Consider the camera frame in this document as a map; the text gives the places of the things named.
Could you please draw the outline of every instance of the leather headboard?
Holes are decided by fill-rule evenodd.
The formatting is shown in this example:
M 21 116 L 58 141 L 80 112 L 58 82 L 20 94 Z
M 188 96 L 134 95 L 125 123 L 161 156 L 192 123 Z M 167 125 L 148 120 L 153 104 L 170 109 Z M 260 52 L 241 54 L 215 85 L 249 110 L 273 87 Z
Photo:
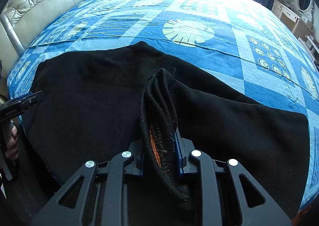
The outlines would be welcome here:
M 83 0 L 9 0 L 0 14 L 0 59 L 4 80 L 33 40 L 57 17 Z

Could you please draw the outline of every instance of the human hand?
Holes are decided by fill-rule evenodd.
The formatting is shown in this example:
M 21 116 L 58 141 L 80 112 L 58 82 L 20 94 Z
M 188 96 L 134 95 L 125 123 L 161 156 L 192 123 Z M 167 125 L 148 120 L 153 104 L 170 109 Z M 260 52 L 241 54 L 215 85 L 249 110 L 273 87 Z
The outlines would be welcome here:
M 7 151 L 5 156 L 10 160 L 18 159 L 18 134 L 17 128 L 13 126 L 11 131 L 11 138 L 7 142 Z

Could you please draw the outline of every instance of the drawer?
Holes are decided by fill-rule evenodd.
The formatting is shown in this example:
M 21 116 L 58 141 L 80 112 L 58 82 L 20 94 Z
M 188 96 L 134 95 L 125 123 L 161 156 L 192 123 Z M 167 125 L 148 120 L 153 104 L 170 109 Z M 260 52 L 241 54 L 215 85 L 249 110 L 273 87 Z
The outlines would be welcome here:
M 282 5 L 278 1 L 274 1 L 274 6 L 280 10 L 282 10 Z
M 272 13 L 275 14 L 276 17 L 280 18 L 280 14 L 282 13 L 279 8 L 277 8 L 275 5 L 272 7 Z
M 289 19 L 291 19 L 293 22 L 297 22 L 298 16 L 296 16 L 295 13 L 293 13 L 290 9 L 282 8 L 281 10 Z

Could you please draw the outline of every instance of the orange stitching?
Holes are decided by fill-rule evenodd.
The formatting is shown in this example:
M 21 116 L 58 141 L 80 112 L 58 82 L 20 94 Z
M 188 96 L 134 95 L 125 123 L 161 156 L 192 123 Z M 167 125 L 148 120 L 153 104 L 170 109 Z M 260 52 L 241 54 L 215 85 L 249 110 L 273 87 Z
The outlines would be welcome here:
M 152 145 L 153 154 L 155 156 L 156 162 L 159 165 L 159 167 L 161 167 L 160 155 L 159 155 L 157 147 L 156 147 L 155 138 L 154 138 L 154 134 L 153 134 L 153 125 L 152 124 L 150 125 L 150 139 L 151 139 L 151 145 Z

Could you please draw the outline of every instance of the patterned bed sheet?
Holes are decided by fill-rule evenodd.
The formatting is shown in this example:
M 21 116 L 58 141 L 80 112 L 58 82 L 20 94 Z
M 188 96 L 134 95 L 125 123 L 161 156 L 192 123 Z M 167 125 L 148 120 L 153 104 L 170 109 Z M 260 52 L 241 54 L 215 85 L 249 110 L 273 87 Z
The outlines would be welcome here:
M 319 192 L 319 74 L 285 25 L 251 0 L 85 0 L 26 50 L 8 76 L 9 96 L 27 93 L 47 59 L 141 40 L 266 106 L 305 114 L 311 158 L 300 207 L 313 200 Z

